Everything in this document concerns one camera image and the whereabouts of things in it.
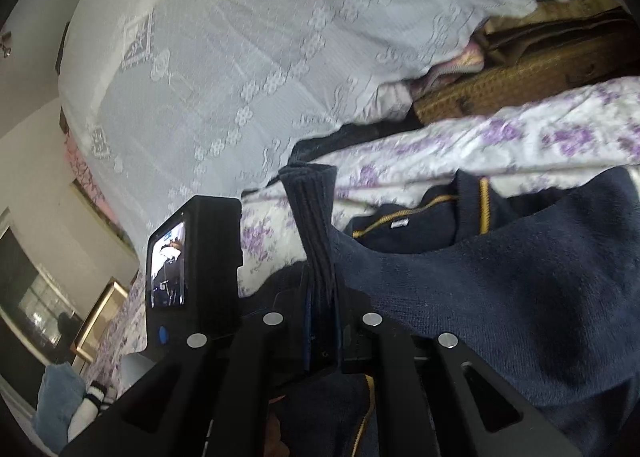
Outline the purple floral bed sheet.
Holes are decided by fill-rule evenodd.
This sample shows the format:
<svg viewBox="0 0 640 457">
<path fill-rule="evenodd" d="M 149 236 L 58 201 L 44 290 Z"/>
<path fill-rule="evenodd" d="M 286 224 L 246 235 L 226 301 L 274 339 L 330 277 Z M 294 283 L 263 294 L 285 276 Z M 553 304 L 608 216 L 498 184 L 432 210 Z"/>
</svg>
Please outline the purple floral bed sheet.
<svg viewBox="0 0 640 457">
<path fill-rule="evenodd" d="M 506 107 L 492 117 L 450 119 L 420 130 L 347 148 L 318 160 L 337 166 L 332 223 L 383 203 L 419 206 L 425 191 L 449 182 L 457 170 L 487 176 L 503 197 L 550 187 L 585 184 L 613 166 L 624 166 L 639 191 L 639 76 L 624 76 L 576 88 L 541 102 Z M 167 210 L 149 215 L 134 239 L 141 261 L 129 298 L 107 327 L 87 382 L 116 383 L 122 356 L 146 345 L 144 260 L 149 235 L 190 196 L 190 190 L 160 185 Z M 303 260 L 304 251 L 280 183 L 242 198 L 240 295 L 251 295 L 281 267 Z"/>
</svg>

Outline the pink floral wall cloth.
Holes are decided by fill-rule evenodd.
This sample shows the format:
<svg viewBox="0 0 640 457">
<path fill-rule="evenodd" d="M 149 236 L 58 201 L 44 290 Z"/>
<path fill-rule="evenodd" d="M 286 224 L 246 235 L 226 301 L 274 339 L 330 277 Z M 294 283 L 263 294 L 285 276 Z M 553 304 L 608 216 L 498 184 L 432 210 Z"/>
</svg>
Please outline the pink floral wall cloth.
<svg viewBox="0 0 640 457">
<path fill-rule="evenodd" d="M 70 165 L 70 169 L 74 174 L 74 185 L 80 191 L 82 197 L 84 197 L 91 209 L 93 209 L 99 217 L 105 222 L 105 224 L 114 232 L 119 239 L 125 238 L 125 232 L 120 226 L 115 213 L 108 205 L 102 190 L 99 188 L 95 180 L 93 180 L 92 173 L 89 169 L 84 157 L 73 139 L 70 132 L 64 134 L 65 144 L 65 159 Z"/>
</svg>

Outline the black white striped sock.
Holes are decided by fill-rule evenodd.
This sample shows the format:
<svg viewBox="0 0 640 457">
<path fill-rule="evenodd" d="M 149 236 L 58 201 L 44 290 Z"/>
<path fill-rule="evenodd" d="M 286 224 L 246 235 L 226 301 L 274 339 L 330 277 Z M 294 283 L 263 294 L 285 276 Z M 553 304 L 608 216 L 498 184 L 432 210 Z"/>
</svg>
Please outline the black white striped sock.
<svg viewBox="0 0 640 457">
<path fill-rule="evenodd" d="M 70 419 L 67 429 L 67 442 L 91 425 L 100 414 L 107 411 L 115 402 L 116 389 L 111 385 L 102 385 L 98 381 L 92 381 L 78 408 Z"/>
</svg>

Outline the navy blue knitted cardigan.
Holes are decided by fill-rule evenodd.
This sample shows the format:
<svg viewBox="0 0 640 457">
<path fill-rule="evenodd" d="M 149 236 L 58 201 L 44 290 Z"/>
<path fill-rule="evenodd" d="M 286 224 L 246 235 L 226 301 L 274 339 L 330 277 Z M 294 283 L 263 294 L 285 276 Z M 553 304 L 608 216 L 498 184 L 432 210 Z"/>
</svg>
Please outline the navy blue knitted cardigan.
<svg viewBox="0 0 640 457">
<path fill-rule="evenodd" d="M 639 403 L 639 195 L 613 168 L 502 197 L 458 172 L 414 209 L 331 223 L 337 171 L 280 172 L 306 266 L 421 337 L 450 331 L 587 456 L 620 455 Z"/>
</svg>

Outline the light blue towel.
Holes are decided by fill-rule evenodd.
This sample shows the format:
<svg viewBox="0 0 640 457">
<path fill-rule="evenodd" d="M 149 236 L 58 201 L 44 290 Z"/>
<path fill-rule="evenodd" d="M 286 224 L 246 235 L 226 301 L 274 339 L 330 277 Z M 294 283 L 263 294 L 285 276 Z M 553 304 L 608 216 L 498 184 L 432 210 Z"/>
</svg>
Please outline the light blue towel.
<svg viewBox="0 0 640 457">
<path fill-rule="evenodd" d="M 44 370 L 32 427 L 52 453 L 58 454 L 68 443 L 68 426 L 85 393 L 85 381 L 70 363 L 49 365 Z"/>
</svg>

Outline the gold framed picture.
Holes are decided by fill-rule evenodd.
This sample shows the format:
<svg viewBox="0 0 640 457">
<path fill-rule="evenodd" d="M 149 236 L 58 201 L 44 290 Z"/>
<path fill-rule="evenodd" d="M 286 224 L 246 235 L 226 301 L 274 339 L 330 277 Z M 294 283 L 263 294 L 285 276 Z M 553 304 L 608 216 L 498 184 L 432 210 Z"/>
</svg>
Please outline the gold framed picture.
<svg viewBox="0 0 640 457">
<path fill-rule="evenodd" d="M 128 298 L 128 290 L 112 278 L 93 305 L 72 344 L 74 354 L 87 364 L 98 356 L 101 340 L 122 304 Z"/>
</svg>

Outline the pink folded fabric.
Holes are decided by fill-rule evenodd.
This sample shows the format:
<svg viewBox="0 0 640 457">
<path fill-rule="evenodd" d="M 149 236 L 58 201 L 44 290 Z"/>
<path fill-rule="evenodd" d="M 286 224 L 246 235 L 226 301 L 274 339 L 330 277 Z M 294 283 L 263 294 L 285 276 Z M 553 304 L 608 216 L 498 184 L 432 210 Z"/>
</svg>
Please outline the pink folded fabric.
<svg viewBox="0 0 640 457">
<path fill-rule="evenodd" d="M 405 80 L 398 83 L 383 84 L 378 97 L 386 102 L 410 102 L 426 94 L 439 91 L 469 74 L 479 73 L 484 69 L 485 57 L 482 49 L 471 41 L 462 53 L 450 61 L 441 62 L 428 70 L 419 79 Z"/>
</svg>

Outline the white lace cover cloth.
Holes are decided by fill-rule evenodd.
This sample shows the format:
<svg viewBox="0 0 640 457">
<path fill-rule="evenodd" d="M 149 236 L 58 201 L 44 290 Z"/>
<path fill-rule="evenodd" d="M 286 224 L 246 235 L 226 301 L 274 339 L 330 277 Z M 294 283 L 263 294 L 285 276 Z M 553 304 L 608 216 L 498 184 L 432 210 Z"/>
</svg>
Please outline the white lace cover cloth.
<svg viewBox="0 0 640 457">
<path fill-rule="evenodd" d="M 299 139 L 400 117 L 402 82 L 538 1 L 80 0 L 58 91 L 143 252 L 191 196 L 265 185 Z"/>
</svg>

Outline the brown woven mat stack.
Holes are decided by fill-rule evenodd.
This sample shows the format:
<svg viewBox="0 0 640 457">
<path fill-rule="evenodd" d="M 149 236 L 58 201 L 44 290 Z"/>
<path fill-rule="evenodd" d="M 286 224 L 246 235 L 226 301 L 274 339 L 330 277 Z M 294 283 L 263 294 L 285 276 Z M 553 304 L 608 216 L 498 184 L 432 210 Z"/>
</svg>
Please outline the brown woven mat stack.
<svg viewBox="0 0 640 457">
<path fill-rule="evenodd" d="M 524 18 L 489 18 L 471 41 L 484 69 L 415 100 L 423 124 L 490 116 L 639 72 L 639 18 L 615 0 L 545 0 Z"/>
</svg>

